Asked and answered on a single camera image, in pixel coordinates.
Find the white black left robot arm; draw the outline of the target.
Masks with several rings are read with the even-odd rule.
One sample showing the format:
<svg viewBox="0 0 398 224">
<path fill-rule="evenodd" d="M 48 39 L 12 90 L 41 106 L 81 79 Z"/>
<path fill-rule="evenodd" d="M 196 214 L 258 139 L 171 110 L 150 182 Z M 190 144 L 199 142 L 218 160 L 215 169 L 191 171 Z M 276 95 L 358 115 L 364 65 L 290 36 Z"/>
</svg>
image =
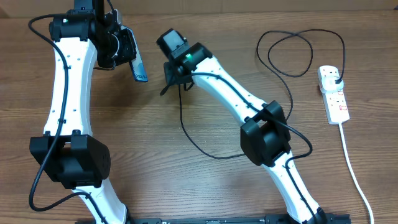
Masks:
<svg viewBox="0 0 398 224">
<path fill-rule="evenodd" d="M 52 104 L 43 134 L 30 139 L 29 150 L 38 172 L 80 197 L 93 223 L 132 223 L 109 179 L 109 149 L 91 130 L 91 78 L 95 70 L 124 63 L 138 82 L 146 82 L 147 74 L 132 29 L 118 10 L 106 12 L 105 4 L 75 1 L 66 13 L 50 15 L 45 40 L 55 54 Z"/>
</svg>

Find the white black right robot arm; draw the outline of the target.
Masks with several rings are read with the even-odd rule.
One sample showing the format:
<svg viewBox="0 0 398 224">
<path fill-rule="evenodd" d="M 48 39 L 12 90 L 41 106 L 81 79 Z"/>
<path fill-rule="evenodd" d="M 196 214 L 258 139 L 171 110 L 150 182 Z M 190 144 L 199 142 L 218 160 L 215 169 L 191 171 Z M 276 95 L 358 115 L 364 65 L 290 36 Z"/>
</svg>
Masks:
<svg viewBox="0 0 398 224">
<path fill-rule="evenodd" d="M 309 194 L 294 164 L 290 135 L 303 134 L 287 125 L 276 101 L 266 103 L 243 88 L 201 43 L 189 45 L 178 31 L 169 29 L 157 39 L 167 57 L 164 64 L 167 86 L 186 90 L 197 85 L 229 110 L 240 126 L 244 155 L 271 176 L 294 223 L 326 223 L 323 209 Z"/>
</svg>

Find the blue Galaxy smartphone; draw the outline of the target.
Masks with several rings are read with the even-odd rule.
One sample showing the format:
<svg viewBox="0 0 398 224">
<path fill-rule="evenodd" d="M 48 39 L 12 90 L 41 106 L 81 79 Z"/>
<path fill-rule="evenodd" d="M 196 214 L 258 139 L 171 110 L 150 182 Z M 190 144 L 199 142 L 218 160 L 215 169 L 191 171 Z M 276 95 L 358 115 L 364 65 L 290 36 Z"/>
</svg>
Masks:
<svg viewBox="0 0 398 224">
<path fill-rule="evenodd" d="M 148 77 L 144 68 L 144 64 L 142 62 L 141 54 L 134 36 L 132 29 L 123 26 L 123 29 L 127 29 L 133 37 L 135 50 L 136 50 L 136 58 L 129 62 L 130 68 L 132 70 L 132 75 L 135 81 L 137 82 L 148 82 Z"/>
</svg>

